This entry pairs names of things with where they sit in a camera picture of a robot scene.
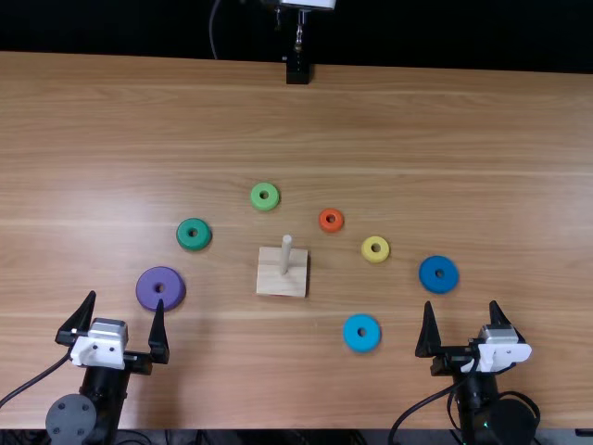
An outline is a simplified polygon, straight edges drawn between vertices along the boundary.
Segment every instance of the wooden block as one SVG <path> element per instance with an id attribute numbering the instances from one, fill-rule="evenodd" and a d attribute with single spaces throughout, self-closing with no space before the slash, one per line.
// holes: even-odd
<path id="1" fill-rule="evenodd" d="M 259 295 L 286 295 L 305 297 L 307 295 L 308 251 L 291 248 L 288 270 L 280 273 L 281 248 L 259 248 L 258 282 Z"/>

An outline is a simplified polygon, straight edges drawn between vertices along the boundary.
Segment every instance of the dark blue ring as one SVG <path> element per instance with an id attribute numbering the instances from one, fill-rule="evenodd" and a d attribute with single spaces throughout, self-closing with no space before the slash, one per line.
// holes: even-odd
<path id="1" fill-rule="evenodd" d="M 446 294 L 460 281 L 460 273 L 455 263 L 438 255 L 424 260 L 418 275 L 426 290 L 435 294 Z"/>

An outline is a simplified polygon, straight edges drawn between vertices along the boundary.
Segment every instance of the yellow ring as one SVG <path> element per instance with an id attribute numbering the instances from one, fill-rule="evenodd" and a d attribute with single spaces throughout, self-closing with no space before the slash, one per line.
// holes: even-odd
<path id="1" fill-rule="evenodd" d="M 366 261 L 383 262 L 389 256 L 389 245 L 384 238 L 371 236 L 364 240 L 361 251 Z"/>

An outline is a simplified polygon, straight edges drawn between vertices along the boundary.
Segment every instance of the blue ring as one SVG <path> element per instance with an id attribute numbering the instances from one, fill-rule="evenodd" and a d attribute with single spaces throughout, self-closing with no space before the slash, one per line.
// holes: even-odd
<path id="1" fill-rule="evenodd" d="M 377 321 L 370 315 L 357 313 L 344 323 L 342 331 L 346 344 L 356 352 L 369 352 L 374 350 L 381 340 L 381 328 Z"/>
<path id="2" fill-rule="evenodd" d="M 446 294 L 460 281 L 460 273 L 455 263 L 438 255 L 424 260 L 418 275 L 426 290 L 435 294 Z"/>

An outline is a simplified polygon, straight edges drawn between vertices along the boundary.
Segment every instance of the orange ring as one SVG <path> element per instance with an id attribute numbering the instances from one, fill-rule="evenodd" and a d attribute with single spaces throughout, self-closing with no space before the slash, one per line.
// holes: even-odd
<path id="1" fill-rule="evenodd" d="M 325 232 L 337 232 L 344 225 L 344 215 L 340 210 L 325 209 L 319 214 L 319 226 Z"/>

